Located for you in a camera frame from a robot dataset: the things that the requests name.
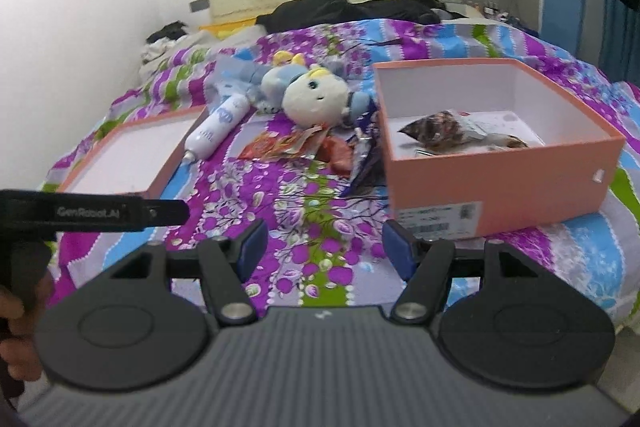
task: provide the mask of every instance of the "colorful floral bedsheet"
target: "colorful floral bedsheet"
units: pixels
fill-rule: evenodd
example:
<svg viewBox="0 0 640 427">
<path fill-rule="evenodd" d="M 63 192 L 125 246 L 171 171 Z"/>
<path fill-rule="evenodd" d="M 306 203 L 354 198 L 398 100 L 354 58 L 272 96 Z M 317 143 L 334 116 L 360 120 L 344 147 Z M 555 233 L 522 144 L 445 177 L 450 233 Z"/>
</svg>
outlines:
<svg viewBox="0 0 640 427">
<path fill-rule="evenodd" d="M 276 34 L 251 48 L 222 50 L 269 63 L 289 50 L 308 63 L 340 55 L 352 89 L 375 96 L 375 62 L 419 58 L 514 57 L 542 72 L 598 111 L 628 143 L 600 212 L 561 224 L 498 234 L 606 309 L 617 325 L 633 323 L 640 288 L 640 90 L 609 84 L 594 67 L 564 50 L 505 26 L 420 26 L 374 20 Z M 115 126 L 153 114 L 210 102 L 216 53 L 181 50 L 162 63 L 152 80 L 115 100 L 104 121 L 51 169 L 45 189 L 54 189 L 92 145 Z M 270 305 L 332 306 L 393 302 L 403 288 L 380 243 L 386 215 L 385 189 L 374 197 L 341 200 L 344 181 L 318 162 L 261 163 L 228 157 L 234 141 L 265 128 L 288 132 L 282 114 L 256 114 L 207 161 L 179 169 L 163 197 L 184 198 L 191 219 L 181 227 L 140 233 L 63 233 L 52 263 L 57 299 L 97 275 L 149 239 L 191 248 L 214 235 L 234 236 L 262 218 L 269 225 L 265 256 L 246 283 L 261 311 Z M 450 302 L 476 290 L 477 280 L 456 280 Z M 175 281 L 174 291 L 200 303 L 193 281 Z"/>
</svg>

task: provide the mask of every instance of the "finger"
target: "finger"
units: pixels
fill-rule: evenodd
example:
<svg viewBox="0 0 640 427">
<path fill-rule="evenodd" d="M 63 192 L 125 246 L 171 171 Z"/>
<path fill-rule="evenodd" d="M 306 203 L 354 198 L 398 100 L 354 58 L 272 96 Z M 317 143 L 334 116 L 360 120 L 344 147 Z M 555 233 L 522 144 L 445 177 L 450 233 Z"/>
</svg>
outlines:
<svg viewBox="0 0 640 427">
<path fill-rule="evenodd" d="M 9 365 L 8 373 L 14 380 L 35 382 L 42 375 L 42 366 L 39 362 L 30 364 Z"/>
<path fill-rule="evenodd" d="M 39 315 L 40 310 L 36 308 L 19 319 L 9 320 L 9 331 L 16 337 L 32 335 Z"/>
<path fill-rule="evenodd" d="M 0 343 L 0 357 L 10 365 L 38 361 L 31 339 L 7 339 L 2 341 Z"/>
<path fill-rule="evenodd" d="M 9 331 L 12 335 L 17 337 L 23 337 L 25 335 L 32 335 L 35 330 L 35 325 L 42 312 L 46 309 L 47 301 L 54 291 L 53 277 L 47 270 L 45 276 L 38 282 L 35 287 L 36 305 L 35 308 L 22 317 L 9 320 Z"/>
<path fill-rule="evenodd" d="M 46 306 L 47 301 L 53 295 L 55 291 L 55 284 L 53 282 L 53 277 L 51 276 L 49 270 L 46 271 L 44 277 L 40 279 L 40 282 L 36 284 L 35 294 L 36 300 L 39 303 L 43 304 L 43 307 Z"/>
<path fill-rule="evenodd" d="M 22 301 L 7 288 L 0 286 L 0 317 L 17 319 L 24 313 Z"/>
</svg>

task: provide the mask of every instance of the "white tube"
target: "white tube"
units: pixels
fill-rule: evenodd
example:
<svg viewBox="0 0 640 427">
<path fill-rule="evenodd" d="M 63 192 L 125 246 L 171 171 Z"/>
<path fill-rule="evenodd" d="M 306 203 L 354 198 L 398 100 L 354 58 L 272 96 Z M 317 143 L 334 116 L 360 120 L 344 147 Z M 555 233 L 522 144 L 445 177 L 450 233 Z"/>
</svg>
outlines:
<svg viewBox="0 0 640 427">
<path fill-rule="evenodd" d="M 249 107 L 249 100 L 243 94 L 232 94 L 226 99 L 187 137 L 182 164 L 209 158 L 249 112 Z"/>
</svg>

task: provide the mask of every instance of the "open cardboard box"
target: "open cardboard box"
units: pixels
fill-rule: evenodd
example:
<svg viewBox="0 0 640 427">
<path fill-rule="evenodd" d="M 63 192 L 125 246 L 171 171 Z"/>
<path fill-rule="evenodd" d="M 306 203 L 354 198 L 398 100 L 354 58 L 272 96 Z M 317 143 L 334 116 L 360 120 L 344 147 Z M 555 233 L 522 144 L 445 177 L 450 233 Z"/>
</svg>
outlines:
<svg viewBox="0 0 640 427">
<path fill-rule="evenodd" d="M 117 126 L 70 172 L 58 192 L 159 198 L 180 165 L 184 141 L 207 116 L 201 105 Z"/>
<path fill-rule="evenodd" d="M 510 58 L 375 65 L 394 219 L 424 239 L 462 239 L 596 212 L 625 138 L 577 97 Z M 398 130 L 441 110 L 483 113 L 529 148 L 416 155 Z"/>
</svg>

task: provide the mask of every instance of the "product label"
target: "product label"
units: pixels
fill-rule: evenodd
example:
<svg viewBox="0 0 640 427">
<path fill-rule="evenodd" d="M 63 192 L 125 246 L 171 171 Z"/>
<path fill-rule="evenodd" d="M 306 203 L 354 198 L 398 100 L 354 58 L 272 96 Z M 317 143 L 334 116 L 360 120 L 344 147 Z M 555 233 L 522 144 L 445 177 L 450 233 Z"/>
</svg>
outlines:
<svg viewBox="0 0 640 427">
<path fill-rule="evenodd" d="M 481 201 L 404 208 L 396 221 L 420 239 L 464 239 L 476 237 L 482 212 Z"/>
</svg>

